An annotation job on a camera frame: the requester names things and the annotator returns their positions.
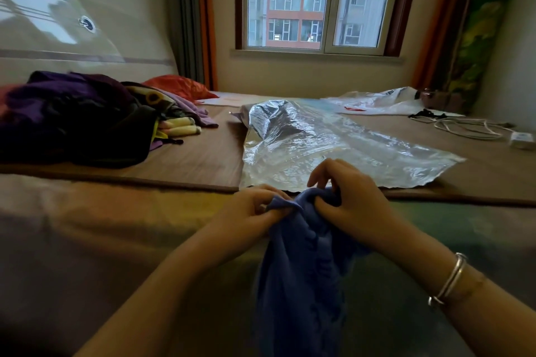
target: person's right hand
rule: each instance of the person's right hand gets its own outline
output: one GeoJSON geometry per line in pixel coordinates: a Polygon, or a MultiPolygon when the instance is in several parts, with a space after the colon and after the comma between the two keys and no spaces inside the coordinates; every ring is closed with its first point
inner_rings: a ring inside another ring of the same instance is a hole
{"type": "Polygon", "coordinates": [[[406,234],[417,230],[392,210],[371,177],[347,162],[326,159],[311,173],[307,186],[317,184],[318,188],[325,188],[329,180],[334,190],[340,189],[342,204],[331,206],[317,197],[315,208],[358,242],[384,252],[395,243],[403,243],[406,234]]]}

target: silver plastic wrap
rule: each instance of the silver plastic wrap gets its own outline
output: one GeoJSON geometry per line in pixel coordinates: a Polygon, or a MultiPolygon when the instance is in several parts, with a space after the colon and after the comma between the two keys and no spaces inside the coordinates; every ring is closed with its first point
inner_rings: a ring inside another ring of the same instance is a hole
{"type": "Polygon", "coordinates": [[[299,192],[325,158],[340,158],[387,188],[427,184],[464,161],[446,151],[409,144],[342,115],[302,103],[269,100],[249,110],[240,187],[270,184],[299,192]]]}

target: silver bracelet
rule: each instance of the silver bracelet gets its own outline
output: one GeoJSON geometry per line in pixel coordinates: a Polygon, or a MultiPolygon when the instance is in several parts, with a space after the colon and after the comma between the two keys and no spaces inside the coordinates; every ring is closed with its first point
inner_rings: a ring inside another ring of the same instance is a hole
{"type": "Polygon", "coordinates": [[[458,258],[458,261],[450,273],[449,279],[446,280],[445,285],[443,285],[443,288],[441,288],[441,291],[439,291],[436,296],[431,296],[428,298],[428,306],[433,307],[436,305],[445,305],[445,299],[449,296],[458,283],[461,273],[467,265],[467,257],[461,252],[457,252],[456,257],[458,258]]]}

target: pile of clothes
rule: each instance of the pile of clothes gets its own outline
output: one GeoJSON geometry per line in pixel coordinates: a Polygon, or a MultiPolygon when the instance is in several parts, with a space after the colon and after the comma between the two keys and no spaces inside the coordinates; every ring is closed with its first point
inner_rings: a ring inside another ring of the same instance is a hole
{"type": "Polygon", "coordinates": [[[10,86],[0,102],[0,160],[135,165],[162,144],[183,143],[171,137],[218,127],[195,104],[214,97],[205,86],[177,75],[139,84],[36,71],[26,84],[10,86]]]}

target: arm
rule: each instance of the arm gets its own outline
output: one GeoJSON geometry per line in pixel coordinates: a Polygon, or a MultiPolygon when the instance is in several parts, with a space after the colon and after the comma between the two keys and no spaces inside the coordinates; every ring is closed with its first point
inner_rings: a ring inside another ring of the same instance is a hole
{"type": "Polygon", "coordinates": [[[158,266],[76,356],[162,355],[169,328],[195,279],[249,249],[285,216],[285,210],[264,212],[263,205],[276,194],[288,199],[283,192],[265,185],[233,195],[210,223],[158,266]]]}
{"type": "MultiPolygon", "coordinates": [[[[338,208],[316,200],[317,211],[359,242],[380,252],[412,276],[429,295],[441,290],[456,256],[396,214],[372,179],[342,160],[325,160],[309,186],[340,188],[338,208]]],[[[536,313],[471,266],[442,307],[479,356],[536,355],[536,313]]]]}

